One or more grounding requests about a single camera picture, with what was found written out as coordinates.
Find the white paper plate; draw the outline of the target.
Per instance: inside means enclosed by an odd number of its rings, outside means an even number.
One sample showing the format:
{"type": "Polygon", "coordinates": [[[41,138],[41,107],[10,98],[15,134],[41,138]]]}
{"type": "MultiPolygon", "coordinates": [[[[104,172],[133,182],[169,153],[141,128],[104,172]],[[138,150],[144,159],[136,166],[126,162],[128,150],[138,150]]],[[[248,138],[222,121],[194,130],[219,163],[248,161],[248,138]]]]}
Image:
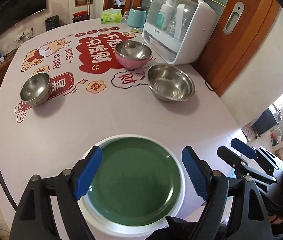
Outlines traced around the white paper plate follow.
{"type": "Polygon", "coordinates": [[[179,213],[182,207],[182,204],[184,202],[185,191],[186,191],[186,180],[185,180],[185,176],[184,176],[182,167],[180,165],[180,162],[175,157],[173,152],[169,150],[166,146],[161,144],[160,142],[155,141],[154,139],[147,138],[141,135],[135,135],[135,134],[122,134],[122,135],[112,136],[102,141],[99,141],[97,143],[97,146],[102,148],[102,146],[105,146],[106,144],[110,142],[113,142],[121,138],[127,138],[127,137],[148,139],[150,141],[153,141],[161,145],[172,155],[173,159],[175,160],[180,170],[181,181],[182,181],[182,188],[180,191],[180,196],[178,197],[177,203],[174,205],[173,209],[165,217],[161,218],[160,220],[154,223],[144,225],[144,226],[126,226],[126,225],[117,224],[115,222],[112,222],[106,219],[105,217],[102,217],[102,215],[99,214],[97,210],[92,206],[92,203],[90,202],[90,199],[88,198],[88,193],[85,196],[81,197],[81,199],[78,201],[78,204],[79,204],[79,207],[86,221],[90,225],[95,227],[97,230],[105,234],[108,234],[110,236],[114,236],[114,237],[125,237],[125,238],[144,237],[144,236],[149,235],[150,233],[152,233],[153,231],[157,229],[165,227],[167,225],[167,221],[165,219],[167,216],[175,217],[179,213]]]}

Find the green plate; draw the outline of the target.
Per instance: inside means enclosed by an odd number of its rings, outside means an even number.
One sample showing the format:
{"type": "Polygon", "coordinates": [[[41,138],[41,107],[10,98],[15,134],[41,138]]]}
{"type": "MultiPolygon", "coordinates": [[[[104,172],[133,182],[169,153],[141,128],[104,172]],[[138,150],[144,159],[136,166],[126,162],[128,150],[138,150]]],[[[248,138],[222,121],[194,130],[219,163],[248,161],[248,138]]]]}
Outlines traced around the green plate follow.
{"type": "Polygon", "coordinates": [[[173,209],[182,181],[165,148],[148,139],[127,137],[101,149],[102,163],[88,198],[102,217],[121,225],[144,226],[173,209]]]}

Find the wide steel bowl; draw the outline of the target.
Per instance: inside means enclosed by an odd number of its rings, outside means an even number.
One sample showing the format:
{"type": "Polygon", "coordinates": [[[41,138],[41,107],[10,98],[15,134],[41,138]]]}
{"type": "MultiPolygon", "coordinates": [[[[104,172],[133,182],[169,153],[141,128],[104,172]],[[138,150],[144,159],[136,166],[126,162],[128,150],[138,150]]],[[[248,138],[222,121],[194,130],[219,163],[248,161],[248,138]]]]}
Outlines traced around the wide steel bowl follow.
{"type": "Polygon", "coordinates": [[[190,76],[172,65],[150,66],[146,78],[153,96],[164,102],[185,102],[195,94],[195,85],[190,76]]]}

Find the pink steel bowl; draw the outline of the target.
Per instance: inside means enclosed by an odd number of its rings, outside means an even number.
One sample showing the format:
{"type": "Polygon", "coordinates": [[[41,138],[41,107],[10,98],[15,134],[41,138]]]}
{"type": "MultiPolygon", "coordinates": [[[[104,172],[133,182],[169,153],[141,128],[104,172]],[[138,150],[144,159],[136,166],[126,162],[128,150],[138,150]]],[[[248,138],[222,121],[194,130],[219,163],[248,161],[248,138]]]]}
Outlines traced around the pink steel bowl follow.
{"type": "Polygon", "coordinates": [[[133,40],[118,43],[114,53],[116,60],[126,69],[141,68],[152,56],[152,50],[147,45],[133,40]]]}

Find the white bottle sterilizer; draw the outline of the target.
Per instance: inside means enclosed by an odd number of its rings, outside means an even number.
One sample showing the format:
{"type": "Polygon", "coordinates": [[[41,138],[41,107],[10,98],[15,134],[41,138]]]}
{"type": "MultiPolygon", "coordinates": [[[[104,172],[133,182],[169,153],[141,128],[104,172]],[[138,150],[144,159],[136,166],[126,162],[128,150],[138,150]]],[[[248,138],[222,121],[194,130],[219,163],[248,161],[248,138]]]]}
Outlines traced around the white bottle sterilizer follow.
{"type": "Polygon", "coordinates": [[[188,64],[199,58],[216,21],[203,0],[151,0],[142,37],[168,64],[188,64]]]}

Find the black air fryer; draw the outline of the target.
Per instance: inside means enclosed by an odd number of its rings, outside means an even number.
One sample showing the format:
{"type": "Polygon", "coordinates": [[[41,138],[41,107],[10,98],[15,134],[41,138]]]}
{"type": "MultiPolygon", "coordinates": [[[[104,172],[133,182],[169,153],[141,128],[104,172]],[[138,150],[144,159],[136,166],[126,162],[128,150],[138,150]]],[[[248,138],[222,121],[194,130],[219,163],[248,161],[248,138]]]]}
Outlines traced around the black air fryer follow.
{"type": "Polygon", "coordinates": [[[45,29],[50,31],[60,26],[60,19],[58,15],[51,16],[45,20],[45,29]]]}

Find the red basket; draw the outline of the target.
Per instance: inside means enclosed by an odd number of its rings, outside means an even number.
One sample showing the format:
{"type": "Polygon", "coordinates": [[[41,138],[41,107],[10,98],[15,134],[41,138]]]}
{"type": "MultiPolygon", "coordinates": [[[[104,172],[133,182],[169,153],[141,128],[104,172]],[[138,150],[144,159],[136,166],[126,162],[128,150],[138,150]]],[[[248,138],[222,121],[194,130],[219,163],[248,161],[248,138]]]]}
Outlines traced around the red basket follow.
{"type": "Polygon", "coordinates": [[[90,16],[87,10],[79,11],[73,14],[73,21],[89,20],[90,16]]]}

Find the green tissue box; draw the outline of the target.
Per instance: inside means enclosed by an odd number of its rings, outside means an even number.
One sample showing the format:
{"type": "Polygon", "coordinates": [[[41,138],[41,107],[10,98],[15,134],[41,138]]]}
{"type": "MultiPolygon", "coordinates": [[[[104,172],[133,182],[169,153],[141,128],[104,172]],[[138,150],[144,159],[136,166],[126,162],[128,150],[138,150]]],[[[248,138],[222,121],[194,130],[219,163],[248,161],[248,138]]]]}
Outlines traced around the green tissue box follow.
{"type": "Polygon", "coordinates": [[[121,9],[110,8],[102,12],[101,23],[121,23],[121,20],[121,9]]]}

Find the teal canister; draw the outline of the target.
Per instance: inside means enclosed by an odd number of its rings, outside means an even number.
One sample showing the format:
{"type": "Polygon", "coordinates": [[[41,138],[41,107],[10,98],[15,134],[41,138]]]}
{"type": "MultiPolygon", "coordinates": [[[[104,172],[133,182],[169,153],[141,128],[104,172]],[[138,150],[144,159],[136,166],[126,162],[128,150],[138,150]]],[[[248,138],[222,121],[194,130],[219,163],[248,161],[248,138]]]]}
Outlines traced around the teal canister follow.
{"type": "Polygon", "coordinates": [[[133,7],[129,10],[127,25],[133,28],[143,28],[147,11],[142,7],[133,7]]]}

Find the black television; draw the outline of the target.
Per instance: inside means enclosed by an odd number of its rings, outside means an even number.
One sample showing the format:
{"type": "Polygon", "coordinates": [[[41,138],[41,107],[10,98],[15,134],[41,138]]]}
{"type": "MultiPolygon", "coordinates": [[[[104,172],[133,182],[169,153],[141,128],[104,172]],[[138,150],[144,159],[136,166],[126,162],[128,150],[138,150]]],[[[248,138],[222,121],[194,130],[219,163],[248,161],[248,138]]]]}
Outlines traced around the black television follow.
{"type": "Polygon", "coordinates": [[[46,9],[46,0],[9,0],[0,10],[0,35],[16,23],[46,9]]]}

